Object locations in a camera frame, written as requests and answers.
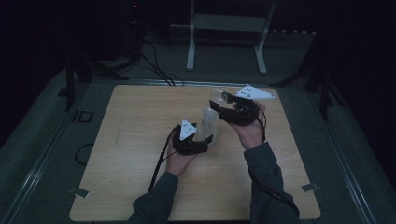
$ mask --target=hand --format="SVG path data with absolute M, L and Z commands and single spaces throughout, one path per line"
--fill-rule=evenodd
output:
M 173 148 L 173 138 L 174 136 L 172 135 L 168 144 L 166 171 L 177 177 L 180 177 L 187 169 L 191 161 L 197 156 L 197 154 L 188 156 L 181 155 Z
M 264 105 L 256 101 L 254 103 L 256 103 L 259 109 L 264 112 Z M 261 111 L 259 111 L 259 119 L 262 121 L 263 113 Z M 245 150 L 252 149 L 262 144 L 262 126 L 257 120 L 246 126 L 240 126 L 233 123 L 228 124 L 236 130 L 242 147 L 244 147 Z

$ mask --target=table top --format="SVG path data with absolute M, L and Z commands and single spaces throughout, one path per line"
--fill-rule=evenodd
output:
M 75 221 L 127 220 L 133 202 L 147 192 L 166 137 L 182 119 L 200 122 L 214 90 L 234 94 L 232 87 L 117 86 L 92 149 L 70 211 Z M 266 137 L 282 169 L 284 189 L 294 197 L 300 218 L 320 216 L 300 153 L 277 92 L 265 105 Z M 248 220 L 248 165 L 236 132 L 219 120 L 218 140 L 199 154 L 179 179 L 169 220 Z M 165 163 L 159 175 L 164 171 Z

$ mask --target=forearm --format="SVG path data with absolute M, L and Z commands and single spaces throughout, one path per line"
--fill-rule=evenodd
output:
M 292 202 L 292 196 L 283 190 L 283 178 L 276 164 L 274 152 L 268 143 L 245 152 L 249 171 L 254 176 L 250 205 L 251 223 L 298 223 L 296 213 L 285 203 L 264 192 L 259 184 Z
M 165 172 L 155 187 L 134 201 L 134 213 L 127 223 L 166 223 L 172 210 L 178 179 Z

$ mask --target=dark background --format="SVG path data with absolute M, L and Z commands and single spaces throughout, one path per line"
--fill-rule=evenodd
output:
M 125 36 L 126 1 L 7 0 L 0 6 L 0 146 L 38 94 L 65 65 L 66 45 L 96 59 L 137 50 Z M 210 13 L 256 15 L 255 1 L 197 1 Z M 170 23 L 189 24 L 189 1 L 129 1 L 143 24 L 166 36 Z M 396 186 L 396 3 L 378 1 L 278 1 L 270 30 L 317 31 L 301 71 L 320 64 L 331 74 L 361 125 L 390 182 Z M 321 76 L 318 70 L 311 76 Z

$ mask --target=tape on table corner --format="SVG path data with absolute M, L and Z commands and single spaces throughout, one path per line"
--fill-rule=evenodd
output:
M 307 184 L 301 187 L 303 189 L 304 192 L 307 192 L 309 190 L 317 190 L 320 189 L 320 187 L 317 184 Z
M 88 198 L 88 196 L 90 195 L 90 192 L 85 190 L 85 189 L 81 189 L 81 188 L 71 188 L 69 190 L 69 193 L 83 197 L 83 198 Z

